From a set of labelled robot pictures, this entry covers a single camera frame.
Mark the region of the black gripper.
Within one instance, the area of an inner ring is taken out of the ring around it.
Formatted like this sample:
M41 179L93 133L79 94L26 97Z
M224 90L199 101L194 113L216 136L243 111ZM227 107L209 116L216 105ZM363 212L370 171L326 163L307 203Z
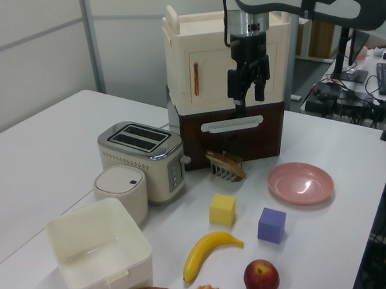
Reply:
M233 100L238 115L246 114L246 94L248 90L248 71L254 84L255 100L263 102L266 82L270 79L269 56L266 52L266 33L250 36L230 36L231 58L237 68L227 72L227 97Z

